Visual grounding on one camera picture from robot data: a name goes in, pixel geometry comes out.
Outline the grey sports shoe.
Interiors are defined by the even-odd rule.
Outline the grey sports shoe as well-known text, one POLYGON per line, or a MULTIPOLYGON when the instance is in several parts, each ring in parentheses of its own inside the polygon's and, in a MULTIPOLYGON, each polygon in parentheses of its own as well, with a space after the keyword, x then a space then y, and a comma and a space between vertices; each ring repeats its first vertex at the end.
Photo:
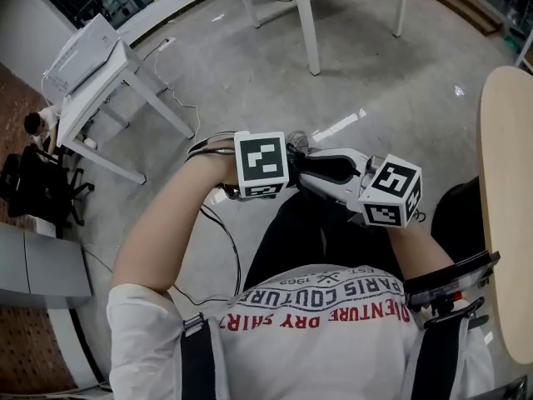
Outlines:
POLYGON ((309 153, 309 141, 303 131, 293 131, 286 135, 286 147, 291 153, 307 155, 309 153))

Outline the white printed shirt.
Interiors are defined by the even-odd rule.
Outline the white printed shirt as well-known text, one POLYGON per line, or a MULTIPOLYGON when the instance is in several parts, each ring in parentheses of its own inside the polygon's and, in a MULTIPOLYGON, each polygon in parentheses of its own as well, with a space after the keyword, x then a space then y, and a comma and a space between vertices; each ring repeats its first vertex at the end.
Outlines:
POLYGON ((208 319, 209 337, 182 349, 186 319, 166 293, 112 287, 110 382, 116 400, 182 400, 209 390, 222 362, 230 400, 400 400, 421 323, 404 282, 369 266, 308 265, 245 290, 208 319))

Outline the grey cabinet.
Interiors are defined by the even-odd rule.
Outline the grey cabinet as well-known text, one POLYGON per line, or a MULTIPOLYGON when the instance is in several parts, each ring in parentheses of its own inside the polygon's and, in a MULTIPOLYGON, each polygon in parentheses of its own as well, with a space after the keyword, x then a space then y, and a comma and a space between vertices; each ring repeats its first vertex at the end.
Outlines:
POLYGON ((72 309, 91 297, 78 243, 0 222, 0 305, 72 309))

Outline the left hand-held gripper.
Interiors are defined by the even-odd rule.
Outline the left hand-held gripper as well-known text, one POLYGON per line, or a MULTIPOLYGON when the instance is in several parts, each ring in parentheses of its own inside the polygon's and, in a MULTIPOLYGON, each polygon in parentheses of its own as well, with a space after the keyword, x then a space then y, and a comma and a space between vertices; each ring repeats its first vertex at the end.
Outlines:
POLYGON ((273 199, 289 182, 286 141, 283 132, 234 135, 237 187, 227 186, 231 200, 273 199))

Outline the white metal table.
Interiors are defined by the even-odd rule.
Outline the white metal table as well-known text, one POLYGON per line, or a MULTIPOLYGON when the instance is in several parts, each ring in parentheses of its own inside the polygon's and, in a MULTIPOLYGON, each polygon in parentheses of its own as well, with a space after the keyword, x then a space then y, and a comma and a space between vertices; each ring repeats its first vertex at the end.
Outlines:
POLYGON ((130 172, 98 150, 77 138, 82 128, 97 111, 106 114, 123 128, 129 125, 124 118, 104 104, 107 97, 125 82, 157 113, 164 117, 184 137, 191 139, 194 132, 159 98, 166 87, 163 81, 124 42, 115 45, 109 59, 62 105, 62 116, 57 130, 57 144, 104 168, 143 185, 146 177, 139 172, 130 172))

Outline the black office chair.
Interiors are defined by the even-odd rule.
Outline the black office chair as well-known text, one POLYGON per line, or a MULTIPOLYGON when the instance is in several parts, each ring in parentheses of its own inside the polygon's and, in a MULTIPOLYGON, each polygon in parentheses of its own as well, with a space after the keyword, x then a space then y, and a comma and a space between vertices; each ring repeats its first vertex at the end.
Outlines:
POLYGON ((58 159, 28 145, 21 154, 9 153, 0 169, 0 200, 11 219, 33 217, 51 223, 58 234, 73 224, 85 225, 76 202, 95 185, 81 180, 82 168, 73 174, 58 159))

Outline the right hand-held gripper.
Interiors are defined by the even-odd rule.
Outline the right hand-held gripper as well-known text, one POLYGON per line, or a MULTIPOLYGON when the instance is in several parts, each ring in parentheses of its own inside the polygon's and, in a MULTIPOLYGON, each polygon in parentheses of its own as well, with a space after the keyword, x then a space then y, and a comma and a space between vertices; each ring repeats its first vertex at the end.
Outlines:
POLYGON ((369 226, 404 228, 421 200, 421 168, 392 154, 382 158, 352 148, 330 148, 308 155, 308 170, 319 174, 351 175, 335 182, 302 172, 299 182, 325 199, 334 199, 360 213, 369 226))

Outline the black trousers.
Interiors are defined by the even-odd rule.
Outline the black trousers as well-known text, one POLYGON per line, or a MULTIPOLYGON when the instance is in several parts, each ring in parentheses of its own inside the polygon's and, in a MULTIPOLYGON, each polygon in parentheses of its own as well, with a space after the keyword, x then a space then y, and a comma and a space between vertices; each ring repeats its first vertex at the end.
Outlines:
MULTIPOLYGON (((369 266, 405 281, 386 229, 356 225, 349 222, 345 207, 311 192, 296 192, 266 230, 243 287, 248 290, 308 265, 369 266)), ((484 252, 479 178, 448 190, 426 231, 454 263, 484 252)))

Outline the light wooden round table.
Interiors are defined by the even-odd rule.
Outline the light wooden round table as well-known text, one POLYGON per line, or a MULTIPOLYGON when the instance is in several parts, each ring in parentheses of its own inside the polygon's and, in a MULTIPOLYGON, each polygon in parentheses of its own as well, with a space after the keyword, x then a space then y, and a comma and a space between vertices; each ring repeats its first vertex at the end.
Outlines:
POLYGON ((481 91, 477 161, 486 247, 499 253, 491 279, 506 351, 533 363, 533 76, 498 67, 481 91))

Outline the black phone on chest mount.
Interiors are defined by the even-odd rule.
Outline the black phone on chest mount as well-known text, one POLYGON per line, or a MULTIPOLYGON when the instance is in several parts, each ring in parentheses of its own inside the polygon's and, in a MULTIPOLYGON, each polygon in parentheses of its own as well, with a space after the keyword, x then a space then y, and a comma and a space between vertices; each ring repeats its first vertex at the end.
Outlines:
POLYGON ((406 305, 415 312, 430 308, 432 315, 451 313, 462 292, 482 288, 500 261, 499 252, 480 252, 461 262, 404 282, 406 305))

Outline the person's left forearm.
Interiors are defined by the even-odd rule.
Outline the person's left forearm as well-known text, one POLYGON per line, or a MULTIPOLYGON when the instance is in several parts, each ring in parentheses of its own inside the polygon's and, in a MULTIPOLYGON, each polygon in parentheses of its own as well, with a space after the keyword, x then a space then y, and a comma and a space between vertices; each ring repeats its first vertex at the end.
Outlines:
POLYGON ((220 184, 236 185, 235 154, 231 139, 216 141, 190 157, 143 213, 119 248, 112 286, 140 285, 166 293, 177 280, 205 199, 220 184))

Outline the white cardboard box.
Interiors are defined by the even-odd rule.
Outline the white cardboard box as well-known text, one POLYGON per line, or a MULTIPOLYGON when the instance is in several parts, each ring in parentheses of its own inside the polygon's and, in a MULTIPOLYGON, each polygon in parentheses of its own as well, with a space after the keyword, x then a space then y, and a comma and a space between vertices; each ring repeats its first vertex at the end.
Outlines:
POLYGON ((110 57, 120 40, 118 31, 99 13, 65 43, 42 76, 42 95, 59 103, 110 57))

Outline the wooden steps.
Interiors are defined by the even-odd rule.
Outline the wooden steps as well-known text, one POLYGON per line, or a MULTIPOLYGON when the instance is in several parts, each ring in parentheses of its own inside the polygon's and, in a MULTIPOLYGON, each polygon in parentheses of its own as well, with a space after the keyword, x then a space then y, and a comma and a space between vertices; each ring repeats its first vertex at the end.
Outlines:
POLYGON ((503 17, 485 0, 436 1, 463 18, 485 37, 503 30, 503 17))

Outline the person's right forearm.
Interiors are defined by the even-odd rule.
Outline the person's right forearm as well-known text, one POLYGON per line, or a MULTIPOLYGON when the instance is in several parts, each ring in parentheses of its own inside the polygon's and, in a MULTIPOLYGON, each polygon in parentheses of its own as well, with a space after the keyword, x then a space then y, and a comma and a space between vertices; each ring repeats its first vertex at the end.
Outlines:
POLYGON ((411 220, 407 227, 388 227, 386 231, 405 280, 422 277, 454 264, 417 220, 411 220))

